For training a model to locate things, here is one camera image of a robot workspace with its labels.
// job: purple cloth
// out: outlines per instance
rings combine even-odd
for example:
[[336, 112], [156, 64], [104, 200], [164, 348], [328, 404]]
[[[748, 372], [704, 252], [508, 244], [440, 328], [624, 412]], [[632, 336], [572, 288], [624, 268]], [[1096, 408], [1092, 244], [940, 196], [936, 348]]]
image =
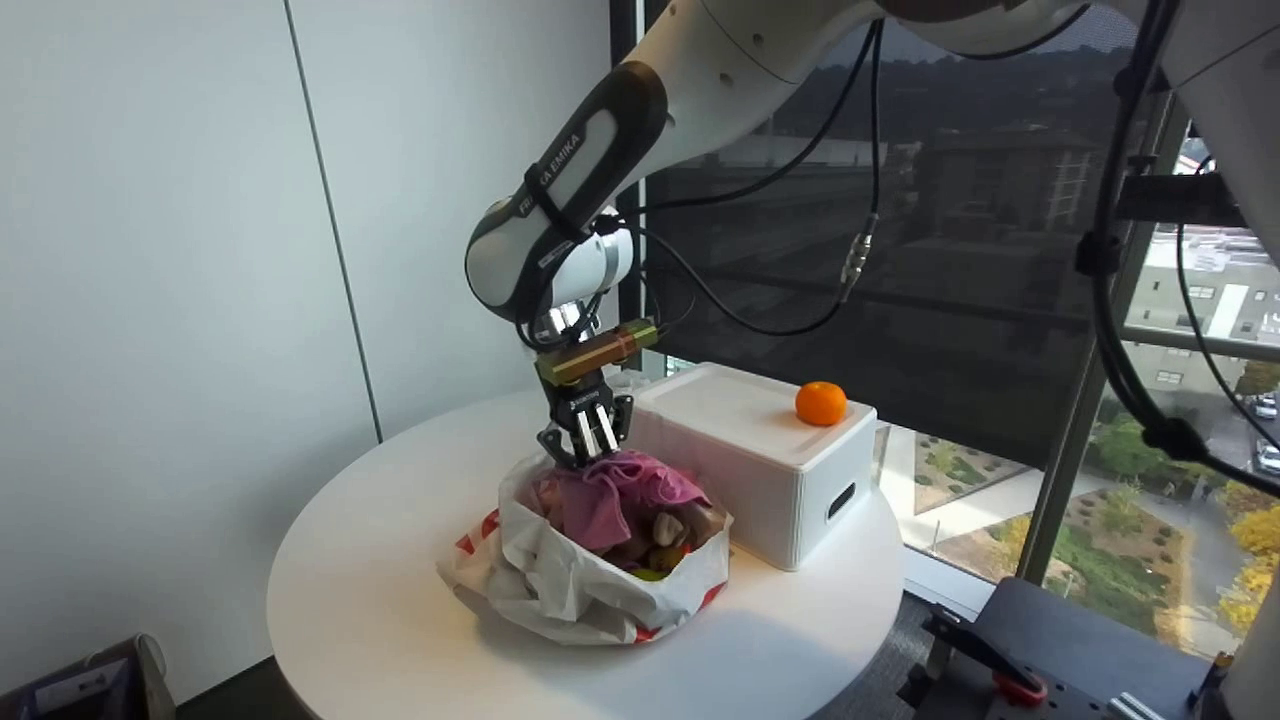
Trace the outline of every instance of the purple cloth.
[[708, 500], [684, 472], [648, 452], [616, 452], [584, 476], [552, 472], [540, 480], [552, 524], [588, 552], [628, 544], [656, 512]]

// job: glass window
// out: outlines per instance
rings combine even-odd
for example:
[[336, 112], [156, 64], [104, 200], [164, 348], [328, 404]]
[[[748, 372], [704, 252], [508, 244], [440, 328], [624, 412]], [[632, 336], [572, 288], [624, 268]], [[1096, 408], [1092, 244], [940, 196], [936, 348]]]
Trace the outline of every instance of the glass window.
[[[1176, 228], [1156, 228], [1128, 308], [1136, 372], [1156, 404], [1188, 416], [1212, 452], [1280, 480], [1280, 448], [1212, 380], [1176, 280]], [[1280, 272], [1240, 228], [1184, 228], [1184, 272], [1212, 356], [1252, 420], [1280, 436]], [[1140, 440], [1104, 396], [1056, 532], [1048, 588], [1196, 656], [1232, 652], [1280, 556], [1280, 504]]]
[[[896, 424], [884, 492], [904, 536], [988, 580], [1008, 576], [1088, 352], [1088, 284], [1072, 256], [1128, 44], [1132, 24], [1108, 8], [1012, 60], [956, 60], [888, 28], [884, 204], [852, 304], [800, 340], [740, 332], [648, 248], [648, 312], [664, 352], [840, 380]], [[648, 200], [728, 192], [792, 160], [856, 48], [860, 36], [848, 36], [748, 140], [656, 176]], [[836, 272], [868, 196], [868, 92], [856, 92], [832, 136], [768, 192], [652, 212], [648, 224], [740, 316], [796, 328], [840, 296]]]

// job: floor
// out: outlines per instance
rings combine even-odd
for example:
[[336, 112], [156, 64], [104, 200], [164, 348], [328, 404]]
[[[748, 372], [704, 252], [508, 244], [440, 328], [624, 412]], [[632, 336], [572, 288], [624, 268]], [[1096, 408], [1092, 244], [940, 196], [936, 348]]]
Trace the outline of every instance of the floor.
[[[928, 636], [920, 632], [928, 608], [904, 596], [896, 628], [872, 668], [848, 684], [816, 720], [908, 720], [912, 708], [896, 700], [908, 668], [928, 656]], [[292, 704], [288, 684], [276, 660], [264, 660], [228, 684], [188, 700], [180, 720], [308, 720], [300, 704]]]

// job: tree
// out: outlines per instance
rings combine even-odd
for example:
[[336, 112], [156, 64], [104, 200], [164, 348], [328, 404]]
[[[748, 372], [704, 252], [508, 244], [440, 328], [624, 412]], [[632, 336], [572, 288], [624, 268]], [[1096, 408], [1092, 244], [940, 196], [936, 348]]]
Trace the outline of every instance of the tree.
[[1128, 536], [1128, 532], [1144, 528], [1140, 496], [1132, 484], [1104, 496], [1100, 524], [1108, 536]]
[[1272, 572], [1280, 568], [1280, 504], [1244, 512], [1232, 524], [1232, 540], [1248, 552], [1248, 564], [1240, 568], [1232, 592], [1220, 600], [1220, 616], [1236, 632], [1248, 632], [1256, 620], [1256, 608], [1272, 588]]
[[1144, 444], [1144, 428], [1128, 412], [1096, 416], [1088, 460], [1116, 484], [1168, 496], [1196, 496], [1204, 480], [1216, 480], [1208, 468], [1176, 464]]
[[1260, 392], [1272, 392], [1276, 384], [1280, 384], [1280, 364], [1248, 360], [1240, 380], [1236, 380], [1236, 392], [1240, 396], [1260, 396]]
[[1120, 416], [1124, 416], [1124, 404], [1120, 404], [1120, 400], [1104, 396], [1104, 400], [1096, 404], [1096, 420], [1100, 420], [1100, 424], [1116, 424]]
[[1216, 504], [1220, 504], [1232, 520], [1240, 520], [1240, 516], [1248, 516], [1248, 512], [1272, 508], [1276, 500], [1264, 496], [1264, 492], [1256, 492], [1256, 488], [1228, 484], [1228, 488], [1216, 496]]

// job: white box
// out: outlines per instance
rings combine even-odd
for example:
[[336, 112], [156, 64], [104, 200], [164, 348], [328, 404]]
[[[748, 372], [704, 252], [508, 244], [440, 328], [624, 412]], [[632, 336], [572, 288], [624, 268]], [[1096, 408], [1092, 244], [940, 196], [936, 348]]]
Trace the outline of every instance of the white box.
[[796, 384], [700, 364], [636, 388], [632, 448], [684, 468], [732, 512], [732, 540], [796, 568], [872, 484], [876, 408], [836, 428], [796, 420]]

